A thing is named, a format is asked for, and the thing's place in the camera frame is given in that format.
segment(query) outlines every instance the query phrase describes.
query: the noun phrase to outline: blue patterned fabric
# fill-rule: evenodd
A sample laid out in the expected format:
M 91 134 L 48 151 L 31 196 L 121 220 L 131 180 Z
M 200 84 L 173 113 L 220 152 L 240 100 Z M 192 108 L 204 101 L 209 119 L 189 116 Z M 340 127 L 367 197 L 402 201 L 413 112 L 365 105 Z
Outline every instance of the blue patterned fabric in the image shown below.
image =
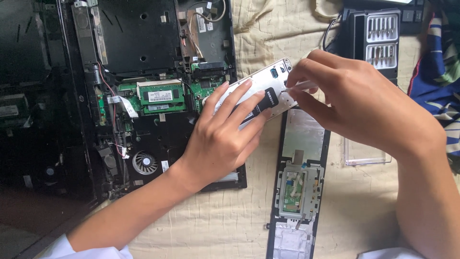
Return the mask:
M 460 62 L 455 46 L 459 28 L 453 27 L 443 11 L 433 13 L 428 50 L 414 70 L 408 94 L 446 130 L 447 153 L 460 156 Z

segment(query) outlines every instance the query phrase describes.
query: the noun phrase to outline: red wire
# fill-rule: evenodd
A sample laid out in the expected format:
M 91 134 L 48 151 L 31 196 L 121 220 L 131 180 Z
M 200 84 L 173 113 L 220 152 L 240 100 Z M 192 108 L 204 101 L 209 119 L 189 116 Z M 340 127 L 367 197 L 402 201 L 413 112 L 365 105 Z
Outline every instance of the red wire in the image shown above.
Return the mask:
M 114 91 L 112 90 L 110 85 L 107 84 L 107 82 L 104 80 L 104 77 L 102 76 L 101 64 L 99 62 L 98 62 L 98 67 L 99 67 L 99 74 L 101 75 L 102 81 L 110 89 L 110 91 L 112 92 L 112 96 L 115 96 Z M 114 129 L 115 129 L 115 112 L 116 112 L 116 107 L 115 107 L 115 103 L 114 103 L 114 117 L 112 118 L 112 128 L 114 128 Z M 120 154 L 121 157 L 125 158 L 125 156 L 122 153 L 120 153 L 120 151 L 118 150 L 118 141 L 117 141 L 116 138 L 115 138 L 115 149 L 116 149 L 117 153 Z

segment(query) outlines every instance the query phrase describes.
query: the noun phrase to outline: fan grille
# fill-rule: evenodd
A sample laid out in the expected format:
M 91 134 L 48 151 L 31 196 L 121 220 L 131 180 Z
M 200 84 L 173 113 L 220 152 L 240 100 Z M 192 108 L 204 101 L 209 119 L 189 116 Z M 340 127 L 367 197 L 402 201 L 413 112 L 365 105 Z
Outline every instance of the fan grille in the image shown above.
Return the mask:
M 142 164 L 142 160 L 145 157 L 149 157 L 153 159 L 152 163 L 149 166 L 145 166 Z M 156 160 L 154 156 L 148 154 L 147 152 L 139 151 L 132 159 L 132 165 L 134 166 L 134 169 L 136 170 L 136 172 L 143 174 L 143 175 L 149 175 L 149 174 L 154 173 L 156 169 L 158 168 L 158 161 Z

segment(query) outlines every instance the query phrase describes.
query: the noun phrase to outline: right hand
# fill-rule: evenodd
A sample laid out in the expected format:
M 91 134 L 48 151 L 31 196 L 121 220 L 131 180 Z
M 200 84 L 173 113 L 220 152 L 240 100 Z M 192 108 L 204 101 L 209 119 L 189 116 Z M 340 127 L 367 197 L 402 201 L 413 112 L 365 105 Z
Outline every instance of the right hand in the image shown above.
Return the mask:
M 319 86 L 331 107 L 295 89 L 305 80 Z M 325 129 L 396 159 L 445 150 L 446 134 L 439 122 L 365 61 L 314 50 L 289 73 L 286 87 Z

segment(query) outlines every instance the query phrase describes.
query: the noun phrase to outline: forearm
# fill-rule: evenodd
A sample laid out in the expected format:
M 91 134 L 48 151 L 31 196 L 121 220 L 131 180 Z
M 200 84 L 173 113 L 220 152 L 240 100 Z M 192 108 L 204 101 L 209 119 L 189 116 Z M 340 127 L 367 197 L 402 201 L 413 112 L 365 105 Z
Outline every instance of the forearm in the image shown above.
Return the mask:
M 175 204 L 192 195 L 174 180 L 174 164 L 152 182 L 120 198 L 74 229 L 68 239 L 75 251 L 99 247 L 123 248 Z
M 428 259 L 458 258 L 460 195 L 445 147 L 398 160 L 397 218 L 404 237 Z

